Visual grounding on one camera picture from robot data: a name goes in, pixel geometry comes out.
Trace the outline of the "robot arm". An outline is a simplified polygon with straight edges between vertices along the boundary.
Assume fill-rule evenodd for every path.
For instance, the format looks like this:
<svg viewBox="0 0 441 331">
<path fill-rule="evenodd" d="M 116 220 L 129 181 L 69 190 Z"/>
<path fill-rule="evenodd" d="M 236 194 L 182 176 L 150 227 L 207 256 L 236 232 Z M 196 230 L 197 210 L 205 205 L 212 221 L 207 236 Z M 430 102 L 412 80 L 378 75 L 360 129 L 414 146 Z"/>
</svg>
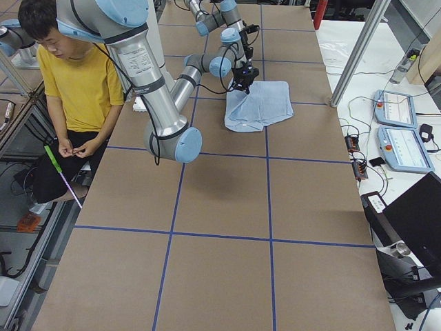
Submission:
<svg viewBox="0 0 441 331">
<path fill-rule="evenodd" d="M 222 79 L 233 74 L 232 90 L 249 92 L 259 71 L 252 65 L 248 36 L 257 25 L 247 25 L 235 1 L 221 1 L 212 13 L 201 1 L 184 1 L 195 18 L 199 35 L 225 26 L 215 54 L 191 54 L 177 79 L 165 67 L 153 1 L 57 1 L 59 32 L 67 37 L 103 43 L 126 92 L 141 101 L 150 116 L 144 144 L 157 160 L 189 163 L 199 155 L 201 132 L 181 111 L 204 73 Z"/>
<path fill-rule="evenodd" d="M 236 28 L 245 51 L 245 57 L 248 61 L 252 61 L 254 49 L 251 47 L 248 35 L 258 32 L 260 27 L 259 25 L 247 25 L 245 23 L 235 1 L 221 1 L 219 9 L 215 9 L 213 13 L 205 11 L 202 1 L 184 0 L 183 2 L 185 7 L 193 14 L 196 22 L 195 26 L 200 36 L 207 36 L 222 25 L 226 25 L 228 28 Z"/>
</svg>

